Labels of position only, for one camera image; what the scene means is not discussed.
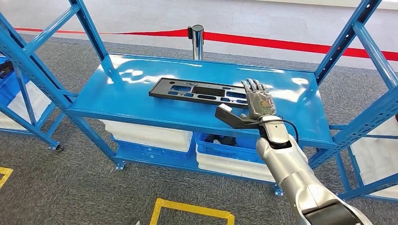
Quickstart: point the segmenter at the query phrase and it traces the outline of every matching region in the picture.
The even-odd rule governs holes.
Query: silver robotic arm
[[[242,81],[249,115],[238,117],[232,108],[220,105],[216,117],[233,128],[257,128],[256,150],[288,198],[298,225],[371,225],[358,209],[329,191],[308,165],[296,140],[287,132],[284,120],[275,116],[275,105],[258,81]]]

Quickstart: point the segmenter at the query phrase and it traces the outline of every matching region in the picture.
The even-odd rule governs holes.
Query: white container
[[[152,127],[110,120],[100,121],[105,124],[105,130],[112,133],[116,140],[181,152],[188,152],[191,144],[191,131]]]
[[[199,169],[275,182],[271,171],[269,171],[265,164],[199,153],[197,145],[196,161],[198,162]]]
[[[370,135],[397,135],[395,116],[372,130]],[[398,140],[363,137],[351,145],[364,185],[398,173]],[[377,191],[371,195],[398,198],[398,186]]]
[[[47,98],[47,96],[38,87],[36,87],[32,81],[27,82],[25,87],[31,101],[36,121],[38,121],[46,108],[51,104],[51,100]],[[24,118],[28,123],[31,123],[21,91],[18,92],[7,107]],[[26,130],[2,112],[0,112],[0,128]]]

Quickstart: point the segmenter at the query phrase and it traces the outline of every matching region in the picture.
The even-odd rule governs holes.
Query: blue plastic crate
[[[237,138],[239,147],[205,142],[209,134],[195,133],[195,142],[198,145],[198,152],[213,156],[234,158],[249,162],[264,163],[256,152],[257,139]]]
[[[5,62],[6,59],[0,56],[0,63]],[[29,79],[23,76],[23,81],[27,83]],[[12,71],[4,79],[0,79],[0,104],[10,104],[20,90],[16,74]]]
[[[153,154],[153,155],[158,155],[158,156],[166,156],[166,157],[177,158],[177,159],[182,159],[182,160],[186,160],[189,156],[189,153],[192,151],[195,151],[195,138],[194,137],[192,137],[192,139],[191,139],[191,144],[190,144],[189,150],[187,152],[163,149],[163,148],[157,148],[157,147],[147,146],[147,145],[143,145],[143,144],[121,141],[121,140],[115,139],[113,136],[111,136],[111,139],[114,142],[116,142],[120,148],[123,148],[123,149],[141,151],[141,152],[148,153],[148,154]]]

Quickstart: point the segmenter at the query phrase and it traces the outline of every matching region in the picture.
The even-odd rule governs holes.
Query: red rope
[[[15,30],[33,31],[33,32],[42,32],[43,31],[42,29],[32,29],[32,28],[15,28]],[[57,33],[85,34],[84,31],[73,31],[73,30],[58,30]],[[187,29],[181,29],[181,30],[153,31],[153,32],[125,32],[125,33],[100,32],[100,34],[145,35],[145,36],[159,36],[159,37],[187,37],[188,31],[187,31]],[[205,40],[209,40],[209,41],[227,42],[227,43],[234,43],[234,44],[240,44],[240,45],[253,45],[253,46],[260,46],[260,47],[309,52],[309,53],[326,54],[330,49],[329,45],[317,45],[317,44],[310,44],[310,43],[282,41],[282,40],[274,40],[274,39],[266,39],[266,38],[258,38],[258,37],[254,38],[254,37],[246,37],[246,36],[231,35],[231,34],[212,33],[212,32],[205,32],[203,35],[203,38]],[[382,53],[387,60],[398,61],[398,52],[382,51]],[[343,55],[358,57],[358,58],[369,58],[366,51],[364,49],[359,49],[359,48],[347,48]]]

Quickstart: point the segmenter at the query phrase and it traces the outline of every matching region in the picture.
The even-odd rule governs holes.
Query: yellow floor marking
[[[227,219],[227,225],[235,224],[235,216],[232,215],[230,212],[205,208],[205,207],[196,206],[196,205],[189,205],[189,204],[185,204],[185,203],[173,202],[173,201],[168,201],[168,200],[158,198],[156,200],[156,204],[153,209],[153,214],[152,214],[152,218],[151,218],[151,223],[149,225],[156,225],[158,223],[158,219],[159,219],[159,215],[160,215],[162,207],[186,211],[186,212],[193,212],[193,213],[211,216],[211,217],[223,218],[223,219]]]
[[[0,174],[3,174],[4,176],[0,179],[0,189],[3,186],[3,184],[7,181],[7,179],[10,177],[13,169],[8,169],[4,167],[0,167]]]

